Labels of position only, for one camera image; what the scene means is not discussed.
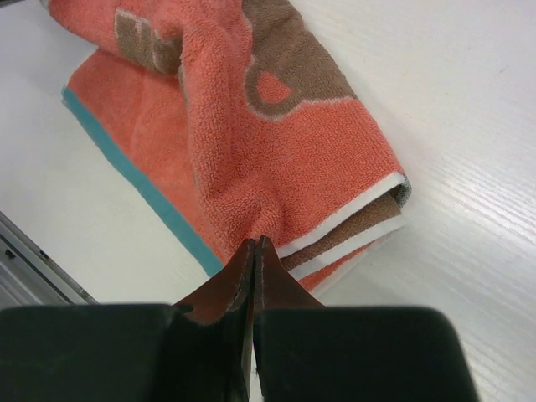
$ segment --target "brown pattern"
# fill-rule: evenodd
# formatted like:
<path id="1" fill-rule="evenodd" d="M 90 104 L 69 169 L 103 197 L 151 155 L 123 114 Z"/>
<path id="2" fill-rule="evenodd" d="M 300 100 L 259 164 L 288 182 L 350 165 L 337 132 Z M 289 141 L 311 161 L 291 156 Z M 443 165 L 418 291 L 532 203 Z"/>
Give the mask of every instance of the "brown pattern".
<path id="1" fill-rule="evenodd" d="M 118 8 L 115 31 L 117 47 L 121 54 L 133 63 L 151 71 L 175 75 L 181 64 L 182 40 L 162 40 L 145 18 Z"/>
<path id="2" fill-rule="evenodd" d="M 332 249 L 336 245 L 349 238 L 372 228 L 380 222 L 391 219 L 400 215 L 400 206 L 396 203 L 393 196 L 384 194 L 375 199 L 372 203 L 365 206 L 350 218 L 346 219 L 334 230 L 322 237 L 317 243 L 313 243 L 296 253 L 281 259 L 281 263 L 287 271 L 312 260 L 322 253 Z"/>
<path id="3" fill-rule="evenodd" d="M 306 30 L 302 16 L 287 0 L 243 0 L 242 8 L 253 29 L 255 57 L 246 73 L 245 93 L 258 112 L 281 116 L 303 101 L 356 97 L 329 53 Z M 291 88 L 291 95 L 277 104 L 265 103 L 257 90 L 263 71 Z"/>

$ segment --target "teal stripe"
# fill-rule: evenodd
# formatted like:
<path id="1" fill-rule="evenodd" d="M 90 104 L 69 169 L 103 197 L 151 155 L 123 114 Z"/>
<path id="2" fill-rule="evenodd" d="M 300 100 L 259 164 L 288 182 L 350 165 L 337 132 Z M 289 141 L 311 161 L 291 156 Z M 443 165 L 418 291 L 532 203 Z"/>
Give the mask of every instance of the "teal stripe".
<path id="1" fill-rule="evenodd" d="M 69 88 L 63 90 L 64 103 L 84 127 L 91 139 L 104 153 L 106 159 L 116 168 L 138 193 L 147 201 L 164 224 L 172 231 L 183 246 L 193 255 L 209 276 L 222 269 L 222 264 L 214 252 L 201 240 L 195 230 L 172 206 L 149 178 L 140 172 L 126 155 L 111 140 L 104 127 L 78 100 Z"/>

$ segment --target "white table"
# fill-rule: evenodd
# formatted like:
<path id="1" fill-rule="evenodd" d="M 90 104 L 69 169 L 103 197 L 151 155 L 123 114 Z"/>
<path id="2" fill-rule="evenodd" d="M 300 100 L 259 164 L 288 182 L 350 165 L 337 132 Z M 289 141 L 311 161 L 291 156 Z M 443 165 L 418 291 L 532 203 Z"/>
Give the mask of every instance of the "white table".
<path id="1" fill-rule="evenodd" d="M 484 401 L 536 400 L 536 3 L 293 3 L 414 187 L 410 225 L 322 300 L 436 307 Z M 0 27 L 0 210 L 100 302 L 188 294 L 203 270 L 61 105 L 94 47 L 37 0 Z"/>

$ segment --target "towel fold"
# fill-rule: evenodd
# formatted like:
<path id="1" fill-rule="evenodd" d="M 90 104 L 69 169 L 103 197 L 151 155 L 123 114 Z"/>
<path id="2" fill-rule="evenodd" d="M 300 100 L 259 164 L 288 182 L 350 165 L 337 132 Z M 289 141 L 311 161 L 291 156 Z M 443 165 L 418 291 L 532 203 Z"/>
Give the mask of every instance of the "towel fold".
<path id="1" fill-rule="evenodd" d="M 100 48 L 64 102 L 213 274 L 272 238 L 309 290 L 397 230 L 410 185 L 287 0 L 48 0 Z"/>

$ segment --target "white stripe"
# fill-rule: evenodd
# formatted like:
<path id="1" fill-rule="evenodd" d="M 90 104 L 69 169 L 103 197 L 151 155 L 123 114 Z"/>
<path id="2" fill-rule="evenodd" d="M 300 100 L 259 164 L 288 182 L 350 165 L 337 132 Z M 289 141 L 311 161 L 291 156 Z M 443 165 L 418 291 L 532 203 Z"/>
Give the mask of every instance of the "white stripe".
<path id="1" fill-rule="evenodd" d="M 327 265 L 332 264 L 335 261 L 340 260 L 344 256 L 354 252 L 355 250 L 372 243 L 373 241 L 385 236 L 386 234 L 400 229 L 405 224 L 405 218 L 402 215 L 395 216 L 391 219 L 387 219 L 384 222 L 376 224 L 372 228 L 369 228 L 348 240 L 343 241 L 341 244 L 336 245 L 330 250 L 317 255 L 312 260 L 304 262 L 291 270 L 291 274 L 299 281 L 301 278 L 319 271 Z"/>
<path id="2" fill-rule="evenodd" d="M 385 176 L 385 178 L 381 179 L 374 186 L 363 191 L 348 204 L 342 206 L 337 212 L 329 215 L 315 229 L 303 235 L 299 239 L 293 240 L 288 245 L 283 245 L 277 249 L 279 258 L 287 257 L 288 255 L 294 254 L 308 245 L 316 243 L 350 216 L 363 209 L 366 205 L 372 203 L 378 197 L 387 193 L 390 189 L 399 186 L 404 182 L 404 180 L 404 175 L 399 172 L 393 172 Z"/>

